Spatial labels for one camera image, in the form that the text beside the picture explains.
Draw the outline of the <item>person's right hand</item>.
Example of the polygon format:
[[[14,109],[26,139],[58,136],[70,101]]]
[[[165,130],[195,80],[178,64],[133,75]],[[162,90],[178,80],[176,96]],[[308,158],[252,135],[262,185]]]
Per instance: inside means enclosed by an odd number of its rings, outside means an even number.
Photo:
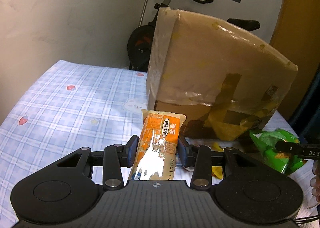
[[[316,198],[317,203],[320,202],[320,164],[319,160],[315,161],[312,166],[312,173],[314,175],[310,180],[312,187],[311,194]]]

